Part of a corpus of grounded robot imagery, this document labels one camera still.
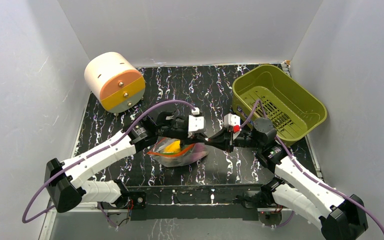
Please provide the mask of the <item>purple toy eggplant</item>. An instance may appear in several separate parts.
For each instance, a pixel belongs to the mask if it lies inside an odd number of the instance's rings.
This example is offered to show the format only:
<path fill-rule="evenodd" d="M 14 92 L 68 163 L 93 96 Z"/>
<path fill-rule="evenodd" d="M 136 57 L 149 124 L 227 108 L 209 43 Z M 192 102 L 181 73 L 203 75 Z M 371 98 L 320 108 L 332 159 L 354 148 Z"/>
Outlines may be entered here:
<path fill-rule="evenodd" d="M 209 154 L 209 151 L 205 145 L 195 145 L 194 149 L 189 155 L 189 160 L 196 162 L 206 157 Z"/>

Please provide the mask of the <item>yellow toy lemon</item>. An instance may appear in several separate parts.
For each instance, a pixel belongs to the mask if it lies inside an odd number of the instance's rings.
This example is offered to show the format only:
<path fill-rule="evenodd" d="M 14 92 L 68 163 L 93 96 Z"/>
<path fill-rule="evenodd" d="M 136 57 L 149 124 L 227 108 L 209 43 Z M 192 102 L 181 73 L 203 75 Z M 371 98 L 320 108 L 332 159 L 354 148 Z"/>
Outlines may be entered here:
<path fill-rule="evenodd" d="M 182 150 L 181 147 L 181 141 L 180 140 L 174 140 L 172 143 L 168 144 L 163 152 L 167 154 L 176 154 L 179 153 Z"/>

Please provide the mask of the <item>clear orange zip top bag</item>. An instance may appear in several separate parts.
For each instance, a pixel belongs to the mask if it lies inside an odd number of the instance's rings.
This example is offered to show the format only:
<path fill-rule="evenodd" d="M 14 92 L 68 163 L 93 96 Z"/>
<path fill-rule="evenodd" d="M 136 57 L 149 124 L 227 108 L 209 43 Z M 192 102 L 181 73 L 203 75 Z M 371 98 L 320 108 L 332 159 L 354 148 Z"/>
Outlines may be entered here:
<path fill-rule="evenodd" d="M 160 137 L 157 143 L 147 152 L 152 159 L 156 160 L 159 164 L 167 168 L 183 167 L 186 165 L 191 165 L 195 162 L 190 161 L 189 155 L 194 149 L 195 145 L 206 146 L 203 143 L 195 143 L 190 145 L 181 145 L 181 151 L 174 154 L 164 153 L 164 148 L 172 143 L 175 140 L 174 138 Z"/>

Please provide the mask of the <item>olive green plastic basket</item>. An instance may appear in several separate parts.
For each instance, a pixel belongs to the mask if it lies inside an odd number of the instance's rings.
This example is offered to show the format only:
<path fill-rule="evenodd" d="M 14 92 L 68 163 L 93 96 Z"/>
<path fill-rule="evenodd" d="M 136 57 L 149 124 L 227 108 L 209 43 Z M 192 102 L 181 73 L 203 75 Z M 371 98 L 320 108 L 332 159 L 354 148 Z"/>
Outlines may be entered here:
<path fill-rule="evenodd" d="M 328 112 L 324 104 L 277 66 L 263 64 L 239 76 L 232 84 L 232 110 L 245 121 L 256 100 L 251 120 L 266 115 L 277 136 L 290 147 L 323 123 Z"/>

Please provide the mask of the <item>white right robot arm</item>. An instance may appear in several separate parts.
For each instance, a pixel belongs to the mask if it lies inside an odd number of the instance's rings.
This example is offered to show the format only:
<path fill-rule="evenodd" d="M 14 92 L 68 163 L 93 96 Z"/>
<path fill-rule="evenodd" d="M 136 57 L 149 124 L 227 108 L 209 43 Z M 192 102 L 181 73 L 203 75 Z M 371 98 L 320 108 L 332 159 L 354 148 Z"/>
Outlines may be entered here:
<path fill-rule="evenodd" d="M 235 147 L 255 148 L 256 158 L 275 175 L 259 193 L 244 196 L 245 201 L 287 207 L 319 228 L 326 240 L 355 240 L 369 228 L 363 201 L 355 194 L 340 196 L 329 190 L 281 144 L 268 118 L 257 118 L 250 131 L 229 119 L 205 144 L 226 152 Z"/>

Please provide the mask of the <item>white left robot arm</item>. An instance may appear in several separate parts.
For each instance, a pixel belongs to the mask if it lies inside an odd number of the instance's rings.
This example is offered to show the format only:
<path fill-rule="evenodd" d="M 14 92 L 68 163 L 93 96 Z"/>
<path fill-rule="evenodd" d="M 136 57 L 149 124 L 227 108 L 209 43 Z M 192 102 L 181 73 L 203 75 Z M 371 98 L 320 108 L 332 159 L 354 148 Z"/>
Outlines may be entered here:
<path fill-rule="evenodd" d="M 142 114 L 125 131 L 76 157 L 46 164 L 44 186 L 58 213 L 68 212 L 81 203 L 108 203 L 117 208 L 137 205 L 146 195 L 129 191 L 121 180 L 93 181 L 90 178 L 113 163 L 133 156 L 165 137 L 188 142 L 206 128 L 203 116 L 174 117 L 162 112 L 157 121 Z"/>

